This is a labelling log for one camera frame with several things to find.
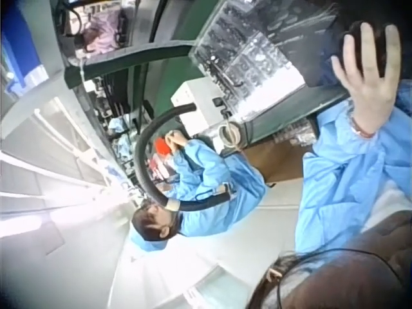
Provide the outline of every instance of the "blue object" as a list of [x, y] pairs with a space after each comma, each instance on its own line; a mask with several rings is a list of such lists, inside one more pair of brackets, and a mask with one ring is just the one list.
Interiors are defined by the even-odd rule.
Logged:
[[1, 21], [2, 52], [16, 81], [25, 88], [25, 76], [41, 65], [32, 34], [14, 1]]
[[[396, 106], [411, 111], [412, 83], [402, 81]], [[371, 139], [356, 135], [345, 100], [318, 117], [320, 138], [303, 158], [303, 197], [295, 232], [299, 253], [342, 247], [363, 228], [385, 182], [411, 197], [410, 117], [396, 107]]]
[[[185, 146], [186, 155], [203, 169], [194, 173], [181, 153], [174, 155], [180, 182], [166, 194], [170, 198], [191, 201], [210, 196], [223, 183], [229, 183], [236, 195], [226, 203], [198, 212], [183, 212], [180, 233], [187, 237], [209, 236], [229, 230], [233, 224], [253, 211], [264, 197], [267, 187], [260, 173], [240, 154], [226, 159], [199, 140]], [[145, 251], [162, 250], [167, 241], [144, 241], [131, 225], [130, 238]]]

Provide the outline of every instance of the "green mat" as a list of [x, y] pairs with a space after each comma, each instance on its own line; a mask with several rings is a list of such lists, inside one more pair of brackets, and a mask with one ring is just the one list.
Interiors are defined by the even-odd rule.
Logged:
[[[219, 0], [195, 0], [173, 39], [195, 40], [218, 2]], [[186, 80], [202, 76], [188, 57], [168, 60], [154, 105], [154, 115], [160, 115], [173, 106], [170, 98]], [[161, 128], [161, 134], [177, 126], [176, 122], [170, 122]]]

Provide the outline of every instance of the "black hose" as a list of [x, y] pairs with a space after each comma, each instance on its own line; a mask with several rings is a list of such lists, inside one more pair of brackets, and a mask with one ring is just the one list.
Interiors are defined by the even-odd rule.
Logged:
[[[147, 193], [148, 197], [154, 200], [159, 205], [165, 207], [168, 202], [166, 197], [156, 185], [152, 182], [147, 172], [145, 158], [146, 145], [149, 142], [153, 134], [167, 121], [177, 117], [181, 114], [190, 113], [196, 111], [196, 105], [190, 103], [187, 105], [178, 106], [172, 108], [159, 117], [153, 119], [153, 121], [144, 129], [140, 135], [139, 141], [136, 144], [134, 159], [135, 159], [135, 172], [138, 182], [142, 186], [143, 190]], [[228, 190], [222, 194], [210, 196], [203, 200], [198, 201], [180, 201], [180, 211], [202, 211], [213, 206], [219, 205], [230, 200], [230, 193]]]

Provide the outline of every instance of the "fluorescent light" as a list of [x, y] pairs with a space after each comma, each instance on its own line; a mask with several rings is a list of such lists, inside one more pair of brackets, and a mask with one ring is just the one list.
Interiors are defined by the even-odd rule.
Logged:
[[38, 216], [22, 216], [0, 221], [0, 238], [38, 230], [42, 220]]

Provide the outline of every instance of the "finger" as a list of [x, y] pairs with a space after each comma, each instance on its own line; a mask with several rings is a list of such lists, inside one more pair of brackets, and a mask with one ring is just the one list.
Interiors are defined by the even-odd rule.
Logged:
[[341, 62], [339, 61], [338, 57], [332, 56], [330, 58], [330, 61], [332, 63], [333, 72], [335, 73], [336, 78], [339, 79], [342, 86], [344, 86], [346, 89], [349, 89], [350, 83], [348, 81], [345, 70], [342, 68]]
[[349, 83], [353, 86], [362, 84], [362, 76], [356, 65], [355, 39], [347, 34], [343, 43], [343, 63]]
[[371, 25], [368, 23], [362, 23], [360, 26], [360, 47], [365, 83], [377, 84], [380, 77], [376, 55], [375, 36], [373, 35]]
[[389, 25], [385, 28], [386, 34], [386, 68], [385, 82], [398, 86], [401, 66], [400, 37], [396, 26]]

